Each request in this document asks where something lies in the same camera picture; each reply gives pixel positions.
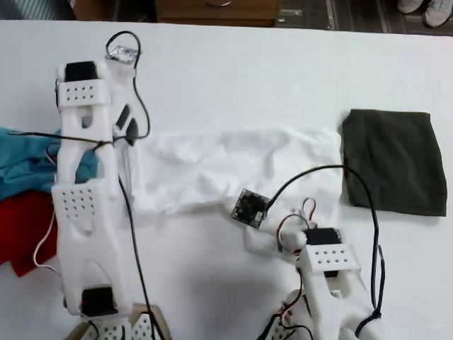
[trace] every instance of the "white tabletop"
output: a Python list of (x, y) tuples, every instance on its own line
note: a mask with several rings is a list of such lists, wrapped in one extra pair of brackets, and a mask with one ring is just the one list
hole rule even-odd
[[(426, 111), (447, 182), (453, 177), (453, 40), (441, 37), (163, 24), (0, 22), (0, 125), (51, 132), (59, 117), (56, 67), (101, 59), (116, 31), (142, 40), (137, 84), (153, 131), (296, 126), (337, 129), (351, 108)], [(451, 213), (451, 203), (447, 213)], [(448, 218), (378, 213), (386, 258), (388, 339), (451, 339), (453, 226)], [(344, 205), (369, 284), (369, 211)], [(255, 339), (297, 287), (294, 269), (243, 249), (243, 230), (218, 209), (152, 220), (139, 228), (152, 303), (173, 338)], [(125, 256), (143, 301), (130, 239)], [(62, 306), (57, 278), (17, 278), (0, 266), (0, 338), (61, 339), (78, 322)]]

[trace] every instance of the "perforated panel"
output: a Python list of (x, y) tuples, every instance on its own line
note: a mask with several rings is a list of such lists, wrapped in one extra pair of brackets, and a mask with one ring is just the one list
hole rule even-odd
[(93, 326), (90, 326), (81, 340), (121, 340), (122, 338), (122, 327), (125, 329), (129, 327), (129, 324), (105, 324), (102, 322), (94, 322), (98, 327), (99, 337)]
[(59, 199), (68, 220), (91, 220), (96, 215), (96, 201), (90, 188), (74, 186), (61, 191)]
[(299, 261), (308, 261), (313, 271), (360, 269), (354, 251), (347, 244), (307, 245)]
[[(159, 333), (154, 330), (156, 340), (159, 340)], [(151, 339), (151, 324), (148, 314), (142, 314), (132, 328), (132, 340), (150, 340)]]
[(102, 79), (61, 83), (58, 97), (61, 108), (110, 103), (108, 87)]

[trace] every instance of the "black wire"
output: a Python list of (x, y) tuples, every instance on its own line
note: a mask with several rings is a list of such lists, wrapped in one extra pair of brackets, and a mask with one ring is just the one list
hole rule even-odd
[(289, 333), (286, 337), (284, 337), (282, 340), (288, 340), (291, 336), (294, 335), (294, 333), (296, 333), (296, 331), (292, 331), (292, 332)]
[[(300, 174), (297, 174), (296, 176), (292, 177), (290, 180), (288, 180), (283, 186), (278, 189), (277, 193), (269, 200), (268, 205), (266, 206), (265, 212), (267, 213), (269, 209), (272, 207), (272, 205), (275, 203), (277, 198), (281, 195), (281, 193), (290, 185), (292, 182), (296, 181), (297, 179), (300, 179), (301, 177), (308, 175), (312, 172), (318, 171), (318, 170), (323, 170), (323, 169), (344, 169), (351, 174), (354, 174), (354, 176), (359, 180), (359, 182), (362, 184), (365, 193), (367, 194), (368, 202), (369, 202), (369, 209), (371, 210), (372, 214), (372, 219), (373, 219), (373, 225), (374, 225), (374, 236), (373, 236), (373, 252), (372, 252), (372, 265), (371, 265), (371, 301), (372, 305), (374, 308), (374, 311), (372, 315), (370, 315), (368, 318), (364, 319), (360, 324), (359, 327), (357, 327), (357, 330), (360, 333), (360, 330), (363, 328), (364, 325), (366, 325), (368, 322), (370, 322), (373, 319), (377, 319), (381, 317), (381, 307), (382, 307), (382, 299), (383, 299), (383, 294), (384, 294), (384, 281), (385, 281), (385, 268), (382, 266), (382, 274), (381, 274), (381, 283), (379, 287), (379, 303), (376, 305), (376, 267), (377, 267), (377, 252), (378, 249), (380, 249), (380, 246), (378, 245), (379, 241), (379, 223), (377, 222), (377, 216), (376, 216), (376, 210), (374, 209), (371, 193), (369, 192), (368, 186), (363, 180), (363, 178), (354, 170), (351, 169), (349, 166), (346, 166), (344, 164), (334, 164), (334, 165), (323, 165), (323, 166), (317, 166), (315, 168), (306, 170), (304, 172), (301, 172)], [(381, 257), (381, 265), (384, 263), (384, 257), (382, 256), (382, 250), (379, 250), (379, 256)]]
[[(148, 137), (149, 134), (151, 133), (151, 118), (149, 117), (148, 109), (147, 109), (146, 105), (144, 105), (142, 97), (139, 95), (139, 92), (137, 90), (137, 80), (136, 80), (137, 79), (137, 66), (139, 64), (140, 55), (142, 54), (142, 44), (140, 42), (140, 39), (139, 39), (139, 37), (137, 37), (137, 35), (135, 33), (131, 32), (130, 30), (121, 30), (120, 32), (117, 32), (114, 35), (112, 35), (112, 37), (107, 41), (107, 43), (105, 44), (105, 51), (107, 52), (107, 55), (109, 57), (111, 57), (111, 52), (109, 50), (110, 45), (112, 45), (113, 41), (115, 41), (116, 38), (118, 38), (120, 35), (125, 35), (125, 34), (131, 35), (132, 37), (134, 37), (135, 41), (137, 41), (137, 58), (135, 59), (135, 62), (134, 62), (135, 74), (134, 74), (134, 77), (132, 78), (132, 86), (134, 87), (135, 96), (139, 100), (140, 105), (142, 106), (144, 114), (147, 118), (147, 132), (142, 136), (133, 137), (132, 139), (133, 140), (142, 140), (143, 138)], [(126, 135), (119, 136), (119, 137), (114, 138), (113, 141), (127, 139), (127, 138), (129, 138), (129, 137)]]
[[(379, 284), (379, 291), (384, 292), (384, 281), (385, 281), (385, 261), (382, 255), (381, 246), (379, 246), (379, 256), (381, 257), (381, 282)], [(373, 313), (367, 317), (366, 319), (362, 320), (357, 328), (355, 329), (355, 336), (358, 338), (360, 332), (362, 331), (363, 327), (367, 325), (368, 322), (373, 321), (374, 319), (379, 319), (381, 317), (381, 307), (382, 307), (382, 294), (379, 294), (379, 299), (377, 301), (377, 307), (373, 311)]]
[(113, 144), (113, 142), (111, 142), (111, 141), (91, 140), (89, 138), (61, 136), (61, 135), (56, 135), (54, 133), (14, 131), (14, 132), (8, 132), (7, 134), (11, 135), (11, 136), (38, 136), (38, 137), (56, 138), (58, 140), (77, 140), (80, 142), (95, 143), (97, 145), (94, 147), (93, 151), (96, 151), (99, 147), (103, 147), (104, 145)]
[(94, 322), (92, 322), (91, 320), (88, 321), (88, 323), (93, 326), (94, 330), (96, 331), (96, 338), (94, 340), (98, 340), (99, 339), (99, 328), (96, 326), (96, 324)]
[(162, 330), (161, 330), (161, 327), (157, 323), (156, 317), (155, 317), (154, 313), (151, 310), (151, 305), (149, 304), (147, 287), (146, 287), (146, 285), (144, 283), (144, 278), (143, 278), (143, 273), (142, 273), (142, 265), (140, 264), (139, 252), (138, 252), (138, 248), (137, 248), (137, 240), (135, 239), (135, 225), (134, 225), (134, 218), (132, 216), (132, 208), (130, 206), (130, 201), (129, 201), (129, 198), (127, 197), (126, 189), (125, 189), (120, 177), (118, 177), (118, 181), (120, 182), (122, 195), (124, 196), (125, 202), (126, 202), (127, 214), (129, 216), (129, 221), (130, 221), (130, 231), (131, 231), (131, 234), (132, 234), (132, 243), (134, 245), (135, 261), (137, 262), (137, 270), (139, 271), (140, 282), (142, 284), (142, 289), (143, 289), (143, 295), (144, 295), (145, 302), (147, 304), (147, 312), (149, 314), (149, 319), (151, 320), (151, 338), (153, 340), (155, 340), (155, 338), (156, 338), (156, 336), (154, 335), (154, 326), (155, 326), (156, 329), (157, 329), (157, 333), (159, 333), (160, 338), (162, 340), (165, 340), (164, 334), (162, 333)]
[(295, 324), (295, 325), (293, 325), (293, 326), (285, 326), (285, 324), (283, 323), (283, 322), (284, 322), (284, 320), (282, 319), (283, 315), (286, 314), (286, 312), (289, 311), (291, 308), (293, 308), (294, 305), (296, 305), (297, 301), (299, 301), (299, 300), (300, 300), (300, 297), (302, 296), (302, 288), (303, 288), (303, 285), (304, 285), (304, 283), (303, 283), (303, 281), (302, 281), (302, 272), (301, 272), (299, 269), (297, 269), (297, 273), (298, 273), (299, 276), (300, 276), (300, 287), (299, 287), (299, 292), (297, 292), (296, 298), (295, 298), (291, 303), (289, 303), (289, 304), (283, 309), (283, 311), (280, 313), (280, 325), (281, 325), (284, 329), (286, 329), (287, 331), (291, 331), (291, 330), (293, 330), (293, 329), (300, 329), (300, 328), (303, 328), (303, 329), (305, 329), (305, 330), (309, 333), (310, 339), (311, 339), (311, 340), (314, 340), (314, 338), (313, 338), (313, 333), (311, 333), (310, 328), (308, 328), (308, 327), (305, 326), (304, 324)]

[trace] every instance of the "white wire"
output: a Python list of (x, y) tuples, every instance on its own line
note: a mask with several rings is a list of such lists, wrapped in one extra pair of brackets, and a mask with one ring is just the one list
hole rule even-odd
[(33, 252), (33, 262), (35, 263), (35, 265), (37, 267), (50, 269), (51, 271), (53, 271), (54, 273), (56, 273), (59, 276), (57, 269), (55, 269), (52, 266), (48, 266), (47, 264), (39, 264), (38, 261), (36, 260), (36, 255), (38, 255), (40, 247), (42, 246), (42, 244), (45, 242), (45, 240), (50, 235), (50, 231), (52, 230), (54, 220), (55, 220), (55, 210), (52, 212), (52, 218), (50, 219), (50, 224), (49, 224), (49, 228), (47, 228), (47, 232), (45, 233), (44, 237), (39, 241), (38, 245), (35, 248), (35, 251)]

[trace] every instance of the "white sneaker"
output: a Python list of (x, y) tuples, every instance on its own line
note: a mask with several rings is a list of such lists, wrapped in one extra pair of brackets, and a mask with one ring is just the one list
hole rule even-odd
[(446, 23), (452, 14), (453, 0), (432, 0), (423, 14), (426, 25), (434, 28)]
[(403, 14), (414, 12), (422, 3), (423, 0), (398, 0), (398, 10)]

